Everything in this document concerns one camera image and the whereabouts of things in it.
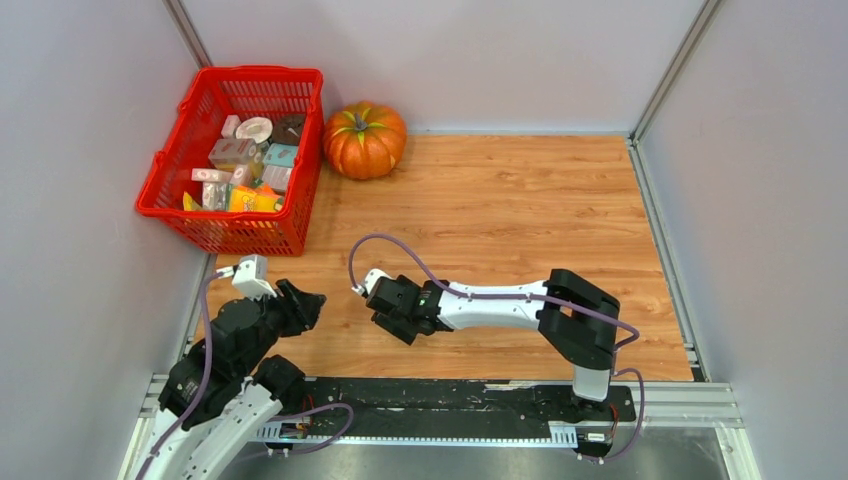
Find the pale pink box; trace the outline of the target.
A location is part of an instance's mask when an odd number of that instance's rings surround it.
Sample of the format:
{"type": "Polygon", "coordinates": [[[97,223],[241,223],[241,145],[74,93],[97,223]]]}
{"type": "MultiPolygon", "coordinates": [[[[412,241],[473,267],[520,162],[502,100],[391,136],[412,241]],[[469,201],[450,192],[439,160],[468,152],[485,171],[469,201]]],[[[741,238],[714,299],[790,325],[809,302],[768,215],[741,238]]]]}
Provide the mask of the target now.
{"type": "Polygon", "coordinates": [[[268,165],[261,176],[262,186],[278,195],[285,194],[289,187],[291,174],[291,167],[268,165]]]}

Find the yellow orange snack pack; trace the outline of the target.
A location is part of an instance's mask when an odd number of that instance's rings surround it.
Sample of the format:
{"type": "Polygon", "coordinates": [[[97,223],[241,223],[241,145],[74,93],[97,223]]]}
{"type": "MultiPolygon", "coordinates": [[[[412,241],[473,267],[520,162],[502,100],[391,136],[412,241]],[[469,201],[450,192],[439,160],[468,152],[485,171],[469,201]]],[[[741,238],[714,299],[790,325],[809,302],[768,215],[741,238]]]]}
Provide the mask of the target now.
{"type": "Polygon", "coordinates": [[[272,190],[236,186],[229,191],[227,211],[231,213],[277,213],[282,210],[284,197],[272,190]]]}

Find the grey pink carton box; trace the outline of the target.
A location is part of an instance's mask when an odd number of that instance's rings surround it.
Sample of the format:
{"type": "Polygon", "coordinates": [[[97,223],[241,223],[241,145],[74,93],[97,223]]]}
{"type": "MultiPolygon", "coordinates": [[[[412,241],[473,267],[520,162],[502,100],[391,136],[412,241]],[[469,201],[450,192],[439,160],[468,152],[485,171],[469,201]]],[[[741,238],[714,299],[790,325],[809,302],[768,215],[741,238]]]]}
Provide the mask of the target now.
{"type": "Polygon", "coordinates": [[[224,138],[216,141],[208,160],[218,170],[232,171],[238,165],[250,163],[257,151],[253,139],[224,138]]]}

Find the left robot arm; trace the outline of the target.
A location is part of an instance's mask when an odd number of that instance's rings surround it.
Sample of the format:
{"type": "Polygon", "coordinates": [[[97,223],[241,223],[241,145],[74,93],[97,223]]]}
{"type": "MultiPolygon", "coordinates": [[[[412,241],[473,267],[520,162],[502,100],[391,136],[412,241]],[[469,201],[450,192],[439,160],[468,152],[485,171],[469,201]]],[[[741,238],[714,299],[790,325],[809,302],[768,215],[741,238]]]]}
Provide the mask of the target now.
{"type": "Polygon", "coordinates": [[[312,330],[326,301],[282,279],[214,317],[203,307],[205,337],[171,367],[134,477],[211,479],[273,416],[307,406],[305,373],[269,351],[312,330]]]}

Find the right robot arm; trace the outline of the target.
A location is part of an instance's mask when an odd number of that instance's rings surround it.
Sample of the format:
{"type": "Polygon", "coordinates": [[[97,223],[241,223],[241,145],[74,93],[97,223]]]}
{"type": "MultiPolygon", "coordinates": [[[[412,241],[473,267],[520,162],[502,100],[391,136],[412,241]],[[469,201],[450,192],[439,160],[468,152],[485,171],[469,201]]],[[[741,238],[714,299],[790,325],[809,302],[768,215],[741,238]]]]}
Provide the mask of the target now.
{"type": "Polygon", "coordinates": [[[372,269],[356,290],[373,322],[406,344],[479,327],[536,331],[574,367],[574,412],[593,419],[610,405],[620,303],[572,271],[554,269],[543,281],[483,287],[433,280],[418,285],[372,269]]]}

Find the brown round item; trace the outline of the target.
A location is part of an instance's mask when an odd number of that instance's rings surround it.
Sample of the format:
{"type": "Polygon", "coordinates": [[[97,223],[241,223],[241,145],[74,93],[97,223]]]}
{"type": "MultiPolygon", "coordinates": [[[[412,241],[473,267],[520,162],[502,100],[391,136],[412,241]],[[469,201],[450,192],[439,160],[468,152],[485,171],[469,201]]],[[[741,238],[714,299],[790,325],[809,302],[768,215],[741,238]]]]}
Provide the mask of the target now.
{"type": "Polygon", "coordinates": [[[271,142],[274,144],[298,146],[301,143],[305,121],[305,114],[284,115],[273,125],[271,142]]]}

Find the pink white small box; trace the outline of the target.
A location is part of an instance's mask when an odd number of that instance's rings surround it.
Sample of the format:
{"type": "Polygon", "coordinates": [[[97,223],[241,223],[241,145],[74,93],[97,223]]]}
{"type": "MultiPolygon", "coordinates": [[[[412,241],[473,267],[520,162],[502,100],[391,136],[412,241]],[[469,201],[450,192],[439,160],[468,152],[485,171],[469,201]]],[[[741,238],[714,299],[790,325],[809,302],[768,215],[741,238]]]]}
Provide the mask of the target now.
{"type": "Polygon", "coordinates": [[[217,169],[194,168],[191,171],[191,180],[195,182],[228,183],[232,173],[217,169]]]}

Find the teal small box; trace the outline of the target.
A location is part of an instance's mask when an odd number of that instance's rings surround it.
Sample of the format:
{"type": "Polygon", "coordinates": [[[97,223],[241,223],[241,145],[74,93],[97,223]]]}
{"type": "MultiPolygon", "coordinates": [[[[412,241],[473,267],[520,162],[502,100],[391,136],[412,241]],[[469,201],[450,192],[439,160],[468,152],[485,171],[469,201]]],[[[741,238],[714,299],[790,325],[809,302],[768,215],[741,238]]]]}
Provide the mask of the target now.
{"type": "Polygon", "coordinates": [[[266,166],[293,168],[298,155],[298,146],[271,144],[265,153],[263,163],[266,166]]]}

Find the red plastic shopping basket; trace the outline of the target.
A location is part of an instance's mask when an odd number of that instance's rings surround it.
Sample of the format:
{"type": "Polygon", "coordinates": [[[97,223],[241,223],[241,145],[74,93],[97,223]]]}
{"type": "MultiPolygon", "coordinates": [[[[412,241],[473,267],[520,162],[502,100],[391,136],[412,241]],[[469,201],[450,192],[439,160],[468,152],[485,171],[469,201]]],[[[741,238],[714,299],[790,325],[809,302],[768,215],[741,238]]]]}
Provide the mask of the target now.
{"type": "Polygon", "coordinates": [[[199,70],[177,108],[176,121],[152,160],[137,197],[136,211],[156,219],[201,250],[216,254],[302,255],[323,160],[323,74],[314,68],[270,65],[207,67],[199,70]],[[184,198],[202,198],[191,178],[206,168],[229,115],[305,115],[304,139],[276,213],[188,211],[184,198]]]}

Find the orange pumpkin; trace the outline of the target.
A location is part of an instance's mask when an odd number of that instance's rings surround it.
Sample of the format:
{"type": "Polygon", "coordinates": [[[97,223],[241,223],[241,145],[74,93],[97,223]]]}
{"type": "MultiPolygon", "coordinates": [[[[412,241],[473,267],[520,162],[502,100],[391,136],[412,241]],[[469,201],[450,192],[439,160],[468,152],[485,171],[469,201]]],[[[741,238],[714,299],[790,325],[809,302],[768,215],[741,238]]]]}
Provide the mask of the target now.
{"type": "Polygon", "coordinates": [[[407,145],[404,118],[392,107],[361,101],[332,113],[322,137],[324,157],[340,175],[371,180],[390,174],[407,145]]]}

